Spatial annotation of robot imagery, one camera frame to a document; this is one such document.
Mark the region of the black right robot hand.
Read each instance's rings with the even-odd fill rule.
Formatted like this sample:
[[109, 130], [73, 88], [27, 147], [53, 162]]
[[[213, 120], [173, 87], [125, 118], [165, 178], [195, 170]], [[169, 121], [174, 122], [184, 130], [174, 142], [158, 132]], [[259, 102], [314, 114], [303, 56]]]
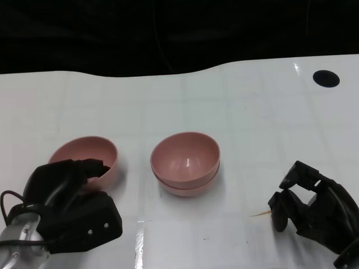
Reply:
[[358, 205], [342, 185], [296, 161], [279, 187], [268, 202], [277, 232], [291, 220], [299, 236], [338, 255], [336, 268], [358, 263]]

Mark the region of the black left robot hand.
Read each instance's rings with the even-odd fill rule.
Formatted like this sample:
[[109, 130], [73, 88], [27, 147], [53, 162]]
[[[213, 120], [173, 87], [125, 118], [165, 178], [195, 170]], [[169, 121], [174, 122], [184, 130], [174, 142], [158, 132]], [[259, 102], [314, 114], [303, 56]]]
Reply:
[[89, 179], [100, 178], [110, 167], [97, 159], [62, 160], [37, 167], [23, 192], [26, 202], [64, 211], [86, 192]]

